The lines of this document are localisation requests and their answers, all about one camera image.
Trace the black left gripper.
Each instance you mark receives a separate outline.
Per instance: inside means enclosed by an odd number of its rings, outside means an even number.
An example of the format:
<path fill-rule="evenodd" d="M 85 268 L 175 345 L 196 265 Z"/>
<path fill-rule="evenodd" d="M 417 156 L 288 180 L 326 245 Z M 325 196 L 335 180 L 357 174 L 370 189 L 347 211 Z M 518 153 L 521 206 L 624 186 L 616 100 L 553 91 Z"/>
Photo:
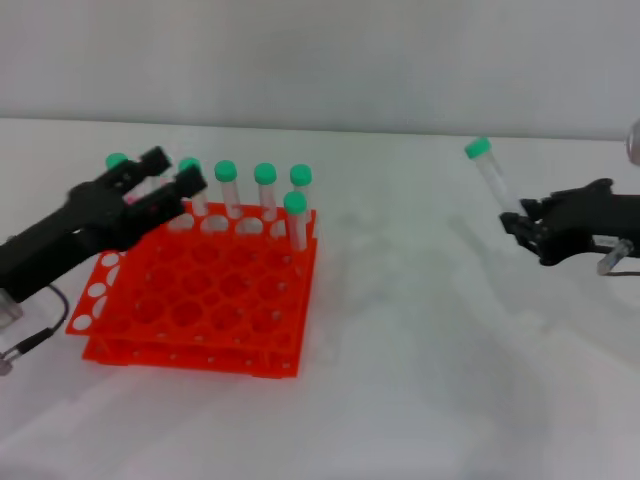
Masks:
<path fill-rule="evenodd" d="M 1 245 L 1 288 L 12 299 L 25 300 L 89 257 L 127 250 L 143 233 L 184 214 L 183 200 L 207 187 L 198 167 L 180 171 L 173 181 L 133 204 L 124 201 L 124 193 L 169 167 L 159 146 L 138 160 L 110 154 L 107 181 L 96 179 L 72 188 L 62 207 Z"/>

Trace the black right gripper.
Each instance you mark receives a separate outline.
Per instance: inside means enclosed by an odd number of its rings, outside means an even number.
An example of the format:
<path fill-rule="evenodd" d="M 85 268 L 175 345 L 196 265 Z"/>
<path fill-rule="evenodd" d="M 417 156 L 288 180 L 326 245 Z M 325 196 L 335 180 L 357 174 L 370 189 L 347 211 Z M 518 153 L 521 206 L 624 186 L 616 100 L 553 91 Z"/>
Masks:
<path fill-rule="evenodd" d="M 500 222 L 508 235 L 527 250 L 537 250 L 540 263 L 554 266 L 583 253 L 606 254 L 608 247 L 596 236 L 627 240 L 631 256 L 639 256 L 639 197 L 615 194 L 609 178 L 584 187 L 554 192 L 543 199 L 520 199 L 526 216 L 502 213 Z M 539 218 L 536 225 L 529 218 Z"/>

